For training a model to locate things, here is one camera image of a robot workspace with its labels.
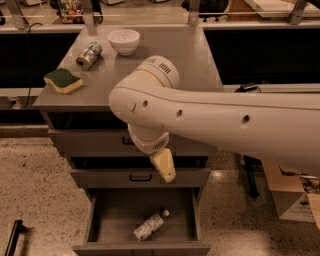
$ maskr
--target cable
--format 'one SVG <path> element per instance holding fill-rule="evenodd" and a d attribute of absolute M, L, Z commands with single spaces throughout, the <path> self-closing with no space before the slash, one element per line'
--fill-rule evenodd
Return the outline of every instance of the cable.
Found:
<path fill-rule="evenodd" d="M 31 32 L 31 29 L 35 26 L 35 25 L 43 25 L 42 23 L 36 22 L 33 23 L 29 29 L 28 29 L 28 33 L 27 33 L 27 48 L 28 48 L 28 53 L 29 53 L 29 60 L 30 60 L 30 81 L 29 81 L 29 91 L 28 91 L 28 96 L 27 96 L 27 101 L 26 103 L 21 107 L 21 109 L 24 109 L 27 107 L 27 105 L 29 104 L 29 100 L 30 100 L 30 94 L 31 94 L 31 86 L 32 86 L 32 65 L 33 65 L 33 59 L 32 59 L 32 52 L 31 52 L 31 48 L 30 48 L 30 44 L 29 44 L 29 35 Z"/>

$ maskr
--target plastic bottle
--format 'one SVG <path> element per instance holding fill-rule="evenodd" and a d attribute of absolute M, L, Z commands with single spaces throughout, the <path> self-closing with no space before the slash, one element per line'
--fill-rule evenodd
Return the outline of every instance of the plastic bottle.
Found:
<path fill-rule="evenodd" d="M 168 210 L 164 210 L 161 216 L 158 213 L 152 215 L 142 225 L 137 227 L 133 233 L 140 241 L 146 240 L 164 224 L 164 219 L 168 217 L 169 214 Z"/>

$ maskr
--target drawer handle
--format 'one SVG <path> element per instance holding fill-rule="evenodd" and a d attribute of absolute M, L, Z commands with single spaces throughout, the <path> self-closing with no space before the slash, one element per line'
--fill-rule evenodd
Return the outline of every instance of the drawer handle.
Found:
<path fill-rule="evenodd" d="M 128 139 L 126 137 L 122 137 L 122 144 L 123 145 L 134 145 L 131 139 Z"/>
<path fill-rule="evenodd" d="M 148 182 L 150 180 L 152 180 L 152 174 L 148 176 L 134 176 L 130 174 L 130 181 L 133 182 Z"/>

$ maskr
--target cardboard box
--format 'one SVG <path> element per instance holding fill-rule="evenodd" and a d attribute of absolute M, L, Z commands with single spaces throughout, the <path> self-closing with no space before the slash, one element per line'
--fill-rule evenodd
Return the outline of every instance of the cardboard box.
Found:
<path fill-rule="evenodd" d="M 310 194 L 320 191 L 308 190 L 306 186 L 310 180 L 320 182 L 319 179 L 272 162 L 262 161 L 262 165 L 279 218 L 315 222 L 320 229 L 320 194 Z"/>

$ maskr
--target sponge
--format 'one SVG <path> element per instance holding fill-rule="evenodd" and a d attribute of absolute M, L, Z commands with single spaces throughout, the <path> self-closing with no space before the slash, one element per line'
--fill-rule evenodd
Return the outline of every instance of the sponge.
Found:
<path fill-rule="evenodd" d="M 83 85 L 80 77 L 76 77 L 65 68 L 58 68 L 44 76 L 44 81 L 51 84 L 63 94 L 68 94 Z"/>

